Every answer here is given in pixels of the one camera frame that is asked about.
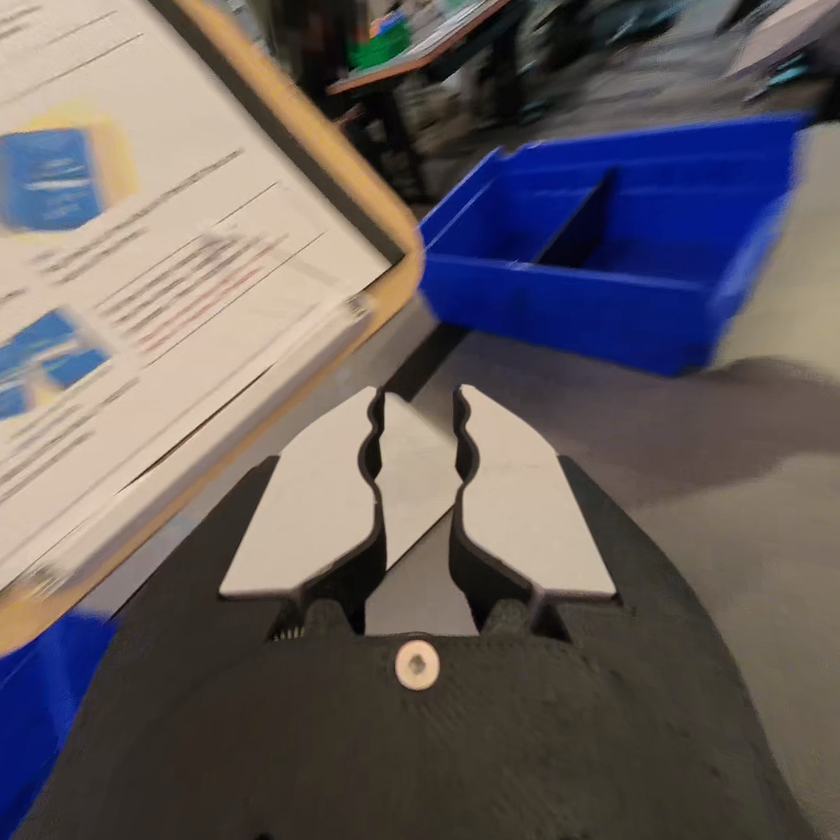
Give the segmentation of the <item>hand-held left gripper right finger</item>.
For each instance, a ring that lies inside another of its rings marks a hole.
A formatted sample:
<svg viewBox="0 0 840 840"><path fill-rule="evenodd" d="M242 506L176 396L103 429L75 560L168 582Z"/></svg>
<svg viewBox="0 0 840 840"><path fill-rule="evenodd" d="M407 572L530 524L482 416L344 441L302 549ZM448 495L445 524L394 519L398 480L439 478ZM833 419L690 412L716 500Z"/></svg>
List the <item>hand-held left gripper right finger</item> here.
<svg viewBox="0 0 840 840"><path fill-rule="evenodd" d="M616 583L551 443L474 385L453 394L460 479L449 574L483 632L503 602L531 629L562 635L562 602L614 602Z"/></svg>

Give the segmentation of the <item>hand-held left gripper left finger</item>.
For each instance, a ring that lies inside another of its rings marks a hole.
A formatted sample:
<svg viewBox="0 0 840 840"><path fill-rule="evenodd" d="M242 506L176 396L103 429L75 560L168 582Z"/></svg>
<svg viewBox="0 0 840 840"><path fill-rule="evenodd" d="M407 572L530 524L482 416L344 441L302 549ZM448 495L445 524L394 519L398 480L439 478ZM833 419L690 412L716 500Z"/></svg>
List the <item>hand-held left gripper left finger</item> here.
<svg viewBox="0 0 840 840"><path fill-rule="evenodd" d="M336 602L358 635L382 583L386 534L381 438L385 394L366 386L313 420L280 452L219 585L226 600L276 597L304 617Z"/></svg>

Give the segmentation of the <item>blue plastic bin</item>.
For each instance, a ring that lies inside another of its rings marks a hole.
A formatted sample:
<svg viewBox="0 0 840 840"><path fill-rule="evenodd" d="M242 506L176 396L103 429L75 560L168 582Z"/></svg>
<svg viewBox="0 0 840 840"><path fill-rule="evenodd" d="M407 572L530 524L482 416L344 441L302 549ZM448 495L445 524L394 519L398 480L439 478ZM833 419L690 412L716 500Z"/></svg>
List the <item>blue plastic bin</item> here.
<svg viewBox="0 0 840 840"><path fill-rule="evenodd" d="M705 367L781 235L809 115L494 150L425 216L442 322L660 375Z"/></svg>

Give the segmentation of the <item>blue bin with square label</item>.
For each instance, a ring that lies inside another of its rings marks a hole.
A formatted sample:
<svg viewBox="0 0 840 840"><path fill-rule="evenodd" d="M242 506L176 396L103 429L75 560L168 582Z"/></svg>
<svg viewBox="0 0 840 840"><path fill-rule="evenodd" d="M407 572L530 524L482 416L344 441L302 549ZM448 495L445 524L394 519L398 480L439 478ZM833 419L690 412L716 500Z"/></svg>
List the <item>blue bin with square label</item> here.
<svg viewBox="0 0 840 840"><path fill-rule="evenodd" d="M1 838L43 788L117 625L64 615L1 659Z"/></svg>

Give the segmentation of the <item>white metal stand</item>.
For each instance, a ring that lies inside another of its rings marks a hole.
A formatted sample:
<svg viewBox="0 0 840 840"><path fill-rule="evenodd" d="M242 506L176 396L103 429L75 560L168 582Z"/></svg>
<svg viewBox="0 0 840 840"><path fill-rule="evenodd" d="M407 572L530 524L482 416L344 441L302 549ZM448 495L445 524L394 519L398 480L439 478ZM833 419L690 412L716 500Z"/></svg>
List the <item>white metal stand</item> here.
<svg viewBox="0 0 840 840"><path fill-rule="evenodd" d="M103 568L164 509L217 466L270 414L284 406L346 351L376 314L373 298L360 293L345 299L311 326L272 363L257 372L202 422L191 422L175 444L124 489L100 505L66 537L54 541L15 576L2 573L2 593L34 590L42 595Z"/></svg>

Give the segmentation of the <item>wooden stand board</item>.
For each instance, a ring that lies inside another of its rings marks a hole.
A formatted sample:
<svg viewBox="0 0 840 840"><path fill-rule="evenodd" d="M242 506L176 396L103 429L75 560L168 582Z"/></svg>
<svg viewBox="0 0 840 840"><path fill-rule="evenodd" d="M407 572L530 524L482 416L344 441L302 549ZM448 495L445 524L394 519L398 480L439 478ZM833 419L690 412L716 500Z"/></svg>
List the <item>wooden stand board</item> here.
<svg viewBox="0 0 840 840"><path fill-rule="evenodd" d="M416 221L408 207L364 161L339 129L306 98L281 66L252 39L245 27L231 13L214 2L174 3L238 73L242 79L242 87L247 87L248 90L247 102L260 102L261 108L270 110L283 124L285 131L288 131L300 147L329 174L349 199L353 200L376 226L393 237L405 252L398 265L390 268L363 291L373 298L376 305L376 314L367 330L339 358L296 392L288 403L263 420L233 448L231 452L235 452L256 435L260 426L269 420L277 419L289 407L299 402L324 375L334 371L339 362L360 348L405 307L417 288L424 260ZM230 459L230 454L218 465L227 459ZM211 468L206 476L212 475L216 467ZM34 590L25 590L17 594L2 593L2 656L9 655L34 641L84 599L142 541L171 518L174 512L184 505L186 498L195 494L196 488L204 482L204 477L189 491L176 498L151 525L130 539L126 547L118 550L105 566L92 576L66 585L51 595L42 595Z"/></svg>

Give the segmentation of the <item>black bordered white sheet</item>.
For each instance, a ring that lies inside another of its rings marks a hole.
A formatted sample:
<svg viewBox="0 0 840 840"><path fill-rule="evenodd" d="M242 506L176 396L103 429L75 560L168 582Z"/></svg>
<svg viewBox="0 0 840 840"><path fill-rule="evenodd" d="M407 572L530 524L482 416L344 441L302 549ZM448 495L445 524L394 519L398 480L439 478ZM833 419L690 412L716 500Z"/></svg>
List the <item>black bordered white sheet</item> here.
<svg viewBox="0 0 840 840"><path fill-rule="evenodd" d="M174 2L2 2L2 586L404 257Z"/></svg>

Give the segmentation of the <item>green bin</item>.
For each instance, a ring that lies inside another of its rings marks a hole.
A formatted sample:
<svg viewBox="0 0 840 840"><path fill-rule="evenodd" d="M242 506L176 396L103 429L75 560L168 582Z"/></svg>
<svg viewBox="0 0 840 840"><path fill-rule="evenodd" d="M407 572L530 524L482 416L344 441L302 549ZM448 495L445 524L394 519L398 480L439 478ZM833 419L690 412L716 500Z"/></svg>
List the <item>green bin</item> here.
<svg viewBox="0 0 840 840"><path fill-rule="evenodd" d="M412 44L411 32L400 24L363 43L349 47L348 61L351 70L367 70L393 60Z"/></svg>

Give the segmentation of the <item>wooden desk with green bins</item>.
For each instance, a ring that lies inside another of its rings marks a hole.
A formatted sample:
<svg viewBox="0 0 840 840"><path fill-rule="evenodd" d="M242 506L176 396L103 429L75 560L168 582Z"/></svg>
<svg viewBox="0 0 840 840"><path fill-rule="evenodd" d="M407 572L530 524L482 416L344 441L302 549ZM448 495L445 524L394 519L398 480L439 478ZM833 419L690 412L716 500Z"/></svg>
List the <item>wooden desk with green bins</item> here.
<svg viewBox="0 0 840 840"><path fill-rule="evenodd" d="M436 24L429 35L422 37L416 45L411 45L395 58L368 69L354 70L347 77L337 80L328 88L328 94L336 96L424 70L439 57L464 44L479 26L501 14L510 4L511 1L470 3L466 10L458 11Z"/></svg>

